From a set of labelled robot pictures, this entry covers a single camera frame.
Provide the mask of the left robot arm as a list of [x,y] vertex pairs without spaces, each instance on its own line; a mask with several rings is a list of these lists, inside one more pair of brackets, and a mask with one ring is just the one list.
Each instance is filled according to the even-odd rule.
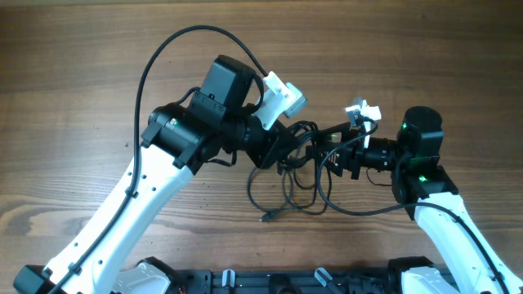
[[188,106],[170,103],[150,115],[126,174],[86,226],[45,265],[26,265],[13,286],[19,293],[181,293],[175,274],[154,262],[123,263],[164,205],[220,151],[245,152],[269,167],[297,147],[278,120],[292,117],[306,97],[275,73],[258,75],[218,56]]

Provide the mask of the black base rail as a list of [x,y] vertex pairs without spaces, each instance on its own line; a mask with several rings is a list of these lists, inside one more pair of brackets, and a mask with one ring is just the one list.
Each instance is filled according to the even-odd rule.
[[[168,293],[269,294],[331,293],[312,270],[237,271],[235,284],[224,286],[223,273],[196,269],[167,269]],[[330,270],[333,285],[342,293],[401,293],[400,279],[385,268]]]

